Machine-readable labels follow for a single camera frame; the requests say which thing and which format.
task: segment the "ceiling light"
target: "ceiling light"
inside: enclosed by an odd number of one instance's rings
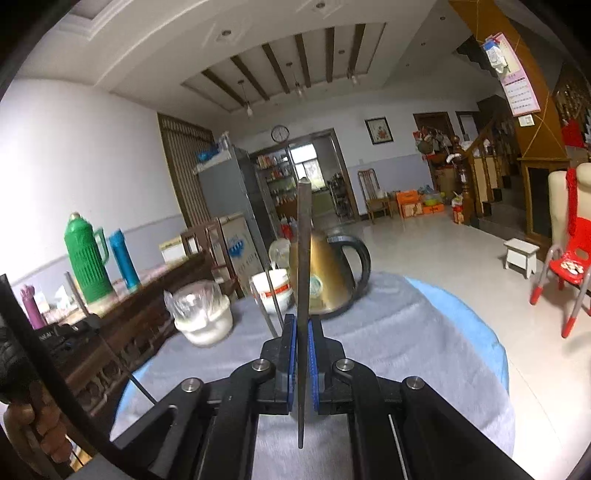
[[[291,75],[294,78],[294,87],[295,87],[295,92],[296,92],[297,96],[300,99],[303,99],[304,98],[304,89],[300,85],[300,82],[298,82],[296,79],[296,74],[294,73],[294,70],[292,68],[293,62],[289,61],[285,65],[291,70]]]
[[[355,75],[354,70],[347,70],[347,78],[351,80],[353,86],[357,86],[359,84],[359,79],[357,78],[357,75]]]
[[[246,114],[248,115],[248,118],[252,118],[255,112],[252,111],[251,103],[248,101],[248,97],[246,97],[246,92],[244,90],[244,79],[238,80],[238,85],[242,87],[242,94],[246,100]]]

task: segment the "person's hand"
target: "person's hand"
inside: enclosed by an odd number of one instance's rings
[[[4,425],[8,439],[19,456],[36,471],[33,450],[25,437],[22,427],[30,425],[42,437],[41,450],[55,463],[66,462],[72,453],[72,444],[66,438],[66,426],[60,420],[61,412],[49,392],[43,387],[43,407],[35,418],[35,411],[29,404],[11,403],[4,413]]]

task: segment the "red plastic chair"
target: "red plastic chair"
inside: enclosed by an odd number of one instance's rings
[[[530,298],[530,303],[532,305],[538,303],[538,299],[540,298],[542,290],[544,289],[544,287],[542,287],[542,283],[548,274],[548,269],[558,275],[559,290],[564,288],[565,281],[579,288],[579,296],[577,297],[577,301],[574,303],[573,311],[571,312],[568,321],[562,328],[563,338],[568,337],[570,331],[573,329],[574,321],[577,319],[579,310],[583,305],[583,300],[587,294],[587,289],[589,288],[589,282],[591,280],[591,268],[589,268],[591,265],[591,221],[587,220],[586,218],[577,217],[575,222],[574,235],[570,238],[569,243],[566,246],[566,252],[562,253],[562,248],[559,245],[552,245],[550,250],[548,250],[542,274],[540,275],[538,284],[536,285]],[[582,250],[583,252],[587,253],[587,258],[583,259],[578,256],[576,254],[577,250]],[[560,258],[558,260],[553,260],[554,254],[556,252],[559,252]],[[565,270],[560,266],[562,262],[569,260],[582,265],[583,273],[573,275],[568,270]]]

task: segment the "black kettle handle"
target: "black kettle handle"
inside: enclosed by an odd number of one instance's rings
[[[359,238],[352,235],[333,235],[328,237],[327,241],[341,250],[343,247],[353,247],[359,255],[359,259],[361,260],[361,278],[353,290],[353,298],[356,299],[364,291],[369,282],[369,274],[371,273],[369,250]]]

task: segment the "gray cloth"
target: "gray cloth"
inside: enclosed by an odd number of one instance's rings
[[[146,389],[162,398],[187,377],[209,382],[259,357],[263,341],[271,335],[254,300],[234,303],[232,314],[234,330],[211,348],[195,347],[181,334],[169,339],[142,378]],[[403,277],[373,273],[365,296],[322,325],[325,336],[343,343],[347,357],[376,375],[398,381],[410,375],[424,378],[512,455],[515,415],[504,387],[453,323]],[[116,419],[111,437],[150,406],[137,391]],[[346,416],[320,417],[308,409],[303,450],[297,448],[293,414],[260,416],[252,477],[352,479]]]

